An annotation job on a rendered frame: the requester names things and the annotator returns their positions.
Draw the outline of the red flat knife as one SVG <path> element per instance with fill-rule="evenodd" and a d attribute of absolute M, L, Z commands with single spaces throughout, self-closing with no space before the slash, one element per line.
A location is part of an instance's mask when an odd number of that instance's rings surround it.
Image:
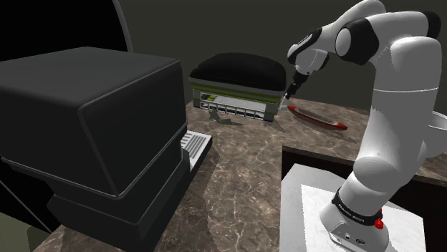
<path fill-rule="evenodd" d="M 337 122 L 333 119 L 325 117 L 323 115 L 319 115 L 316 112 L 303 109 L 301 107 L 296 107 L 294 105 L 288 105 L 287 109 L 298 117 L 303 117 L 306 120 L 312 121 L 314 123 L 319 123 L 321 125 L 325 125 L 326 127 L 331 127 L 335 130 L 347 130 L 348 127 L 341 122 Z"/>

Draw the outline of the black and silver toaster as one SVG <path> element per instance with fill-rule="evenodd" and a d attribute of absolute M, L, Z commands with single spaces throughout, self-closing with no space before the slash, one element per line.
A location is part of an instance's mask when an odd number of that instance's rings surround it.
<path fill-rule="evenodd" d="M 277 61 L 255 54 L 224 52 L 201 62 L 188 78 L 193 106 L 271 122 L 287 87 Z"/>

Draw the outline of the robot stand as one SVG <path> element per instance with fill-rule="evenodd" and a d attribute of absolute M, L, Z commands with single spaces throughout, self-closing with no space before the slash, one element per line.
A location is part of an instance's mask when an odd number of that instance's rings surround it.
<path fill-rule="evenodd" d="M 281 183 L 279 252 L 347 252 L 333 243 L 319 219 L 345 179 L 329 171 L 295 164 Z M 427 252 L 423 219 L 387 202 L 385 224 L 391 252 Z"/>

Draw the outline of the white bowl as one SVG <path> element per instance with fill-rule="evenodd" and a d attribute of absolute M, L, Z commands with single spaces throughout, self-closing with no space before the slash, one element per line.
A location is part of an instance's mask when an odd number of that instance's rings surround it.
<path fill-rule="evenodd" d="M 447 116 L 432 111 L 431 120 L 428 123 L 426 135 L 426 157 L 434 158 L 447 151 Z"/>

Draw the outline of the black coffee machine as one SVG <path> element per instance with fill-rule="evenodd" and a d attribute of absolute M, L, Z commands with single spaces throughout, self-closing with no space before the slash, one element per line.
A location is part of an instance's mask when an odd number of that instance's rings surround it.
<path fill-rule="evenodd" d="M 187 128 L 177 59 L 80 47 L 0 62 L 0 157 L 65 227 L 153 252 L 211 138 Z"/>

